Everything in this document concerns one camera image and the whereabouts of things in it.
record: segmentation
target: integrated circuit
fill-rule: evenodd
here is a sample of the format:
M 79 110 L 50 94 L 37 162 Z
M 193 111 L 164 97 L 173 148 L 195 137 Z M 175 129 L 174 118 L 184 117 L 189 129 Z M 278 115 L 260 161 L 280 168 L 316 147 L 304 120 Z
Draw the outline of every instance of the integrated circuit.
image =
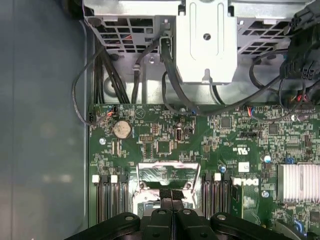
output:
M 278 124 L 273 123 L 273 124 L 269 124 L 269 134 L 270 135 L 275 135 L 278 134 Z
M 156 142 L 156 153 L 158 155 L 171 154 L 171 142 L 170 141 L 157 141 Z
M 310 222 L 312 222 L 312 223 L 320 223 L 320 212 L 311 211 L 310 212 Z
M 153 143 L 145 143 L 143 144 L 143 158 L 153 159 L 154 158 L 154 144 Z
M 231 128 L 230 117 L 222 117 L 221 118 L 221 128 L 223 128 L 223 129 L 230 129 Z

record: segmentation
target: connector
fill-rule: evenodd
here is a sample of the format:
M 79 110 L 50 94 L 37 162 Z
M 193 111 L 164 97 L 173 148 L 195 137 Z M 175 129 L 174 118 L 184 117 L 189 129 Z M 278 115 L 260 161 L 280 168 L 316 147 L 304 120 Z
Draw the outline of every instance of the connector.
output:
M 320 0 L 315 0 L 293 16 L 286 33 L 308 29 L 318 23 L 320 23 Z

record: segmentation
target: chip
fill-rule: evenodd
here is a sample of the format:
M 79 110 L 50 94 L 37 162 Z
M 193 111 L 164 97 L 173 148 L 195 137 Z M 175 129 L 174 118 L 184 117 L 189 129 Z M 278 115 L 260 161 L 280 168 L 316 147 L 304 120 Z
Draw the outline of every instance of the chip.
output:
M 269 134 L 278 134 L 278 124 L 269 125 Z
M 204 151 L 205 153 L 209 153 L 209 152 L 210 152 L 210 146 L 209 146 L 209 145 L 204 145 L 204 146 L 203 146 L 203 151 Z
M 310 222 L 312 222 L 312 223 L 320 223 L 320 212 L 311 211 L 310 212 Z
M 158 141 L 156 144 L 157 154 L 171 154 L 171 143 L 169 141 Z
M 231 128 L 231 119 L 230 119 L 230 117 L 221 118 L 221 128 L 223 128 L 223 129 Z

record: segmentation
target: black cable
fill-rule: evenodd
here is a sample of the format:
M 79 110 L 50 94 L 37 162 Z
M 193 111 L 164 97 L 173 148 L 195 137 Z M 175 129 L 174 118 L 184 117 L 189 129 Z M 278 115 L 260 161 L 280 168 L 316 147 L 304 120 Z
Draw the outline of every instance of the black cable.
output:
M 167 45 L 166 42 L 164 42 L 163 44 L 161 44 L 161 56 L 165 65 L 165 68 L 167 70 L 168 73 L 168 77 L 169 80 L 172 84 L 172 87 L 174 89 L 174 91 L 176 92 L 176 94 L 178 95 L 179 99 L 183 102 L 183 104 L 185 106 L 187 106 L 188 108 L 190 108 L 191 110 L 196 110 L 197 114 L 199 114 L 200 116 L 212 116 L 212 115 L 217 115 L 217 114 L 221 114 L 230 110 L 233 110 L 237 107 L 240 107 L 252 100 L 254 100 L 255 98 L 261 96 L 265 91 L 267 91 L 269 88 L 271 88 L 273 85 L 277 84 L 278 82 L 281 81 L 280 77 L 277 76 L 276 78 L 274 78 L 271 82 L 269 82 L 267 85 L 265 85 L 264 87 L 262 87 L 261 89 L 259 89 L 257 92 L 255 92 L 254 94 L 240 100 L 237 101 L 231 105 L 227 105 L 225 107 L 221 107 L 219 109 L 216 109 L 212 112 L 201 112 L 195 105 L 194 103 L 192 103 L 184 94 L 183 90 L 181 89 L 181 86 L 179 84 L 179 80 L 176 74 L 176 67 L 173 63 L 173 61 L 171 60 L 171 56 L 170 56 L 170 51 L 169 51 L 169 46 Z
M 281 121 L 283 119 L 291 117 L 291 115 L 295 113 L 295 111 L 301 105 L 304 98 L 301 97 L 300 100 L 298 101 L 298 103 L 292 109 L 287 108 L 282 102 L 282 90 L 283 90 L 284 83 L 285 83 L 285 79 L 282 79 L 280 82 L 280 85 L 279 85 L 278 96 L 279 96 L 279 103 L 280 103 L 281 108 L 284 109 L 285 111 L 287 111 L 288 113 L 286 113 L 283 116 L 280 116 L 277 118 L 271 118 L 271 119 L 258 118 L 258 117 L 255 117 L 252 115 L 251 117 L 253 119 L 260 121 L 260 122 L 276 122 L 276 121 Z M 306 94 L 306 81 L 303 79 L 302 80 L 302 96 L 304 96 L 305 94 Z
M 76 115 L 78 116 L 78 118 L 81 120 L 81 122 L 83 122 L 85 125 L 88 125 L 88 126 L 96 126 L 96 125 L 99 125 L 100 123 L 102 123 L 102 121 L 104 121 L 108 115 L 104 115 L 103 117 L 101 117 L 97 122 L 89 122 L 89 121 L 86 121 L 80 111 L 79 111 L 79 108 L 78 108 L 78 104 L 77 104 L 77 99 L 76 99 L 76 86 L 77 86 L 77 83 L 81 77 L 81 75 L 87 70 L 87 68 L 95 61 L 96 57 L 101 53 L 103 52 L 103 50 L 105 49 L 104 46 L 101 46 L 99 48 L 98 51 L 96 51 L 94 53 L 94 55 L 88 60 L 87 64 L 81 69 L 81 71 L 78 73 L 78 75 L 74 78 L 74 80 L 72 81 L 72 90 L 71 90 L 71 94 L 72 94 L 72 102 L 73 102 L 73 107 L 74 107 L 74 110 L 75 110 L 75 113 Z
M 221 99 L 218 89 L 216 85 L 212 85 L 212 94 L 214 96 L 214 100 L 220 105 L 226 105 L 225 102 Z
M 101 46 L 99 40 L 97 38 L 94 39 L 94 48 L 95 51 L 99 49 Z M 94 83 L 96 84 L 96 95 L 95 99 L 97 99 L 96 103 L 104 104 L 105 99 L 104 99 L 104 69 L 103 69 L 103 64 L 101 60 L 101 55 L 99 54 L 96 59 L 94 60 Z
M 257 62 L 259 62 L 260 60 L 262 60 L 262 59 L 264 59 L 264 58 L 266 58 L 266 57 L 268 57 L 268 56 L 286 54 L 287 52 L 288 52 L 287 49 L 278 49 L 278 50 L 274 50 L 274 51 L 269 51 L 269 52 L 267 52 L 267 53 L 265 53 L 265 54 L 262 54 L 261 56 L 258 56 L 255 60 L 253 60 L 251 66 L 250 66 L 250 68 L 249 68 L 249 78 L 250 78 L 252 84 L 253 84 L 256 88 L 261 89 L 261 88 L 264 87 L 264 85 L 261 84 L 261 83 L 257 80 L 257 78 L 256 78 L 256 76 L 255 76 L 255 73 L 254 73 L 254 67 L 255 67 L 255 65 L 257 64 Z M 269 91 L 270 91 L 270 92 L 273 92 L 273 93 L 275 93 L 275 94 L 277 94 L 277 95 L 279 94 L 279 92 L 278 92 L 277 90 L 272 89 L 272 88 L 270 88 Z
M 166 75 L 167 72 L 165 71 L 164 74 L 162 75 L 162 101 L 163 104 L 166 106 L 167 109 L 169 109 L 171 112 L 179 115 L 192 115 L 192 112 L 187 112 L 187 111 L 179 111 L 171 107 L 167 101 L 166 98 L 166 92 L 167 92 L 167 84 L 166 84 Z
M 109 77 L 110 77 L 110 79 L 113 78 L 114 81 L 117 83 L 117 86 L 118 86 L 119 91 L 120 91 L 120 93 L 122 95 L 124 103 L 125 104 L 130 104 L 130 101 L 129 101 L 126 89 L 124 87 L 124 84 L 123 84 L 123 82 L 122 82 L 122 80 L 121 80 L 121 78 L 120 78 L 115 66 L 112 63 L 112 60 L 111 60 L 108 52 L 104 51 L 101 55 L 102 55 L 102 61 L 103 61 L 103 64 L 104 64 L 105 68 L 106 69 L 109 68 L 111 70 L 111 72 L 112 72 L 112 74 L 109 75 Z
M 146 55 L 151 53 L 155 48 L 159 46 L 159 39 L 155 40 L 151 45 L 149 45 L 137 58 L 135 61 L 135 65 L 140 65 L 141 61 L 144 59 Z M 131 96 L 131 103 L 135 104 L 137 102 L 138 89 L 139 89 L 139 81 L 140 81 L 140 70 L 134 70 L 133 74 L 133 90 Z
M 198 107 L 187 98 L 187 96 L 185 95 L 184 91 L 180 86 L 179 76 L 176 73 L 176 66 L 171 59 L 169 46 L 166 42 L 163 42 L 161 45 L 161 56 L 162 56 L 163 63 L 164 63 L 168 78 L 170 80 L 170 83 L 175 93 L 177 94 L 178 98 L 185 106 L 187 106 L 189 109 L 191 109 L 192 111 L 195 111 L 197 114 L 200 115 L 200 111 Z
M 108 76 L 109 76 L 110 81 L 112 83 L 115 95 L 119 100 L 119 103 L 125 104 L 125 100 L 124 100 L 124 97 L 122 95 L 122 92 L 120 91 L 120 87 L 118 85 L 118 82 L 116 82 L 116 80 L 114 79 L 113 72 L 111 71 L 111 69 L 110 69 L 110 67 L 108 65 L 108 61 L 107 61 L 106 55 L 105 54 L 101 54 L 101 59 L 102 59 L 104 68 L 105 68 L 106 72 L 108 73 Z

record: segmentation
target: black connector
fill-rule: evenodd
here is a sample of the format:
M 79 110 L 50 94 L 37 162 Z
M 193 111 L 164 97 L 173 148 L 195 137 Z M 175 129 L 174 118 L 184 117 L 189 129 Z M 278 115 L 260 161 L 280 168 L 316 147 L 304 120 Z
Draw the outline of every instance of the black connector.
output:
M 111 112 L 113 112 L 112 115 L 118 116 L 119 115 L 118 107 L 116 105 L 113 105 L 113 107 L 111 108 Z
M 320 24 L 317 24 L 292 37 L 285 61 L 280 67 L 280 77 L 312 81 L 319 76 Z
M 303 10 L 298 11 L 291 19 L 287 33 L 308 29 L 318 23 L 320 23 L 320 0 L 314 1 Z
M 88 118 L 90 123 L 95 123 L 96 122 L 96 115 L 93 112 L 88 113 Z

